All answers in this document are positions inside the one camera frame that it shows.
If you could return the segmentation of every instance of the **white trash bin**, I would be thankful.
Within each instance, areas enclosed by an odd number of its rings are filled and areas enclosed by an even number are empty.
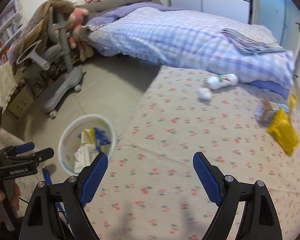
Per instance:
[[[105,132],[111,143],[103,146],[108,158],[112,157],[117,142],[117,136],[110,121],[100,114],[87,114],[73,121],[63,132],[59,147],[58,158],[60,165],[69,175],[78,175],[74,173],[74,153],[80,148],[80,135],[84,129],[97,127]]]

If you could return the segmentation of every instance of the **white plastic bottle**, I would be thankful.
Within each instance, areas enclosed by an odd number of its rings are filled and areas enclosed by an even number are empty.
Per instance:
[[[204,85],[206,88],[210,89],[219,89],[222,87],[235,86],[237,85],[239,78],[235,74],[227,74],[209,77],[204,81]]]

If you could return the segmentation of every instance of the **gray headboard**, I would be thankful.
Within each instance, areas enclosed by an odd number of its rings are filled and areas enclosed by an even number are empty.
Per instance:
[[[77,7],[85,8],[89,11],[89,20],[94,17],[101,16],[106,12],[116,10],[125,5],[130,5],[139,2],[151,2],[162,4],[160,0],[103,0],[101,2],[92,2],[78,5]]]

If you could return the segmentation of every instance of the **bottle label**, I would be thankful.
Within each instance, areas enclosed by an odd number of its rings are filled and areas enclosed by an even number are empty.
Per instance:
[[[230,79],[229,75],[220,75],[220,76],[217,76],[217,77],[219,79],[219,83],[223,83],[223,82],[226,82],[226,81],[231,82],[231,79]]]

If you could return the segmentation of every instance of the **chair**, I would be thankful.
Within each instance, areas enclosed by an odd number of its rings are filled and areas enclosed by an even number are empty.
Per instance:
[[[63,57],[67,72],[61,75],[51,86],[47,87],[39,96],[38,103],[40,108],[50,113],[50,117],[57,117],[58,112],[56,106],[64,96],[64,94],[71,88],[76,92],[81,90],[79,84],[85,72],[81,66],[73,67],[70,56],[70,46],[68,44],[68,36],[66,34],[66,22],[64,15],[56,12],[57,23],[53,22],[53,7],[49,8],[49,22],[47,25],[47,33],[51,43],[55,44],[38,55],[36,48],[41,40],[31,44],[22,55],[18,58],[16,64],[20,64],[27,59],[32,60],[32,64],[27,66],[24,71],[24,77],[29,82],[29,85],[34,85],[36,78],[41,71],[46,71],[50,68],[51,63]]]

